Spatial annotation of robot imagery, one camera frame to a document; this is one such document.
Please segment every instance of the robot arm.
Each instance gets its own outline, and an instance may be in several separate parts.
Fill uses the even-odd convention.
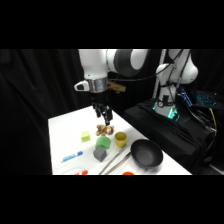
[[[108,72],[133,77],[142,69],[149,53],[150,49],[79,49],[85,81],[75,85],[75,90],[90,92],[93,108],[98,117],[105,118],[106,125],[113,119],[112,110],[107,106]],[[157,69],[161,89],[155,112],[173,119],[177,88],[193,82],[198,70],[192,62],[190,49],[169,49],[169,56],[171,65],[164,64]]]
[[[76,91],[89,91],[97,117],[106,125],[113,119],[107,106],[107,75],[109,71],[133,77],[144,65],[148,49],[79,49],[85,81],[75,85]]]
[[[175,106],[177,88],[180,84],[192,83],[198,76],[198,69],[192,62],[190,49],[183,49],[178,56],[179,52],[181,52],[181,49],[169,49],[172,65],[157,76],[161,88],[155,112],[170,119],[173,119],[177,114]],[[156,73],[167,66],[168,64],[159,66]]]

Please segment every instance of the white table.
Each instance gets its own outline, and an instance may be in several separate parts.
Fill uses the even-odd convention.
[[[125,132],[128,136],[126,150],[108,167],[121,161],[129,152],[133,142],[138,139],[146,139],[141,133],[134,129],[130,124],[113,112],[111,125],[115,127],[115,133]],[[104,119],[97,118],[92,107],[75,111],[66,115],[49,119],[49,133],[51,144],[51,160],[54,175],[75,175],[87,170],[88,175],[98,175],[105,165],[118,153],[114,135],[108,136],[111,139],[111,147],[107,150],[107,157],[101,163],[93,156],[97,140],[96,126],[104,124]],[[89,131],[91,141],[82,142],[81,133]],[[74,158],[65,163],[61,163],[64,157],[83,152],[82,156]],[[163,163],[155,169],[144,170],[139,168],[132,157],[130,157],[121,167],[111,175],[122,175],[125,172],[132,172],[135,175],[191,175],[187,170],[175,162],[171,157],[164,153]]]

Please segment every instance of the cup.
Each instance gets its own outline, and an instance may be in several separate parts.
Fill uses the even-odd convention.
[[[124,148],[127,142],[127,135],[123,132],[118,132],[115,135],[116,145],[119,149]]]

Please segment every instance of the red object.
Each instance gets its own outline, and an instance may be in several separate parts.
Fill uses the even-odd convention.
[[[123,176],[135,176],[135,175],[131,172],[127,172],[127,173],[124,173]]]
[[[75,174],[75,176],[79,176],[79,175],[85,176],[87,174],[88,174],[88,171],[86,170],[86,171],[83,171],[81,174],[79,174],[79,173]]]

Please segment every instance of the blue marker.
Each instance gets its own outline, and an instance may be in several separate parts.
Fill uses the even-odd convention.
[[[73,159],[75,157],[81,156],[82,154],[83,154],[83,152],[78,152],[77,154],[67,156],[62,160],[62,163],[67,162],[68,160]]]

